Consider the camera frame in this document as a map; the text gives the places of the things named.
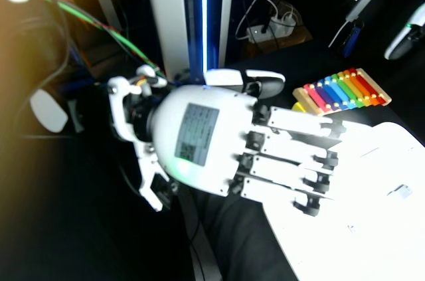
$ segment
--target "power outlet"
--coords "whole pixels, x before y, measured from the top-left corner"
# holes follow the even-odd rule
[[[296,22],[293,18],[286,17],[285,19],[273,18],[270,25],[267,27],[266,32],[262,33],[263,25],[256,25],[255,27],[248,27],[246,34],[251,43],[260,43],[264,41],[280,39],[281,37],[288,37],[294,31]]]

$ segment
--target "white robotic hand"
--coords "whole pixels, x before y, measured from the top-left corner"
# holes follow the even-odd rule
[[[140,193],[156,210],[155,174],[215,195],[236,193],[263,202],[279,197],[316,216],[326,198],[337,153],[332,144],[368,126],[337,122],[282,108],[234,90],[187,85],[176,88],[152,109],[145,123],[151,143],[136,135],[123,108],[132,86],[124,78],[108,83],[114,126],[132,141],[143,177]]]

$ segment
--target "xylophone bar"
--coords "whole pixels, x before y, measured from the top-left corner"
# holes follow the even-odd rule
[[[370,105],[387,105],[391,97],[361,68],[351,68],[296,88],[297,110],[326,115]]]

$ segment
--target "xylophone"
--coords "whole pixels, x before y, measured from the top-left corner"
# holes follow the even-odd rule
[[[296,88],[293,110],[326,115],[364,106],[388,105],[391,97],[361,68],[351,68]]]

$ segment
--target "label sticker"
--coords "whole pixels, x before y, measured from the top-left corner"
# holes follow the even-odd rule
[[[218,118],[216,108],[189,104],[180,126],[175,157],[205,166]]]

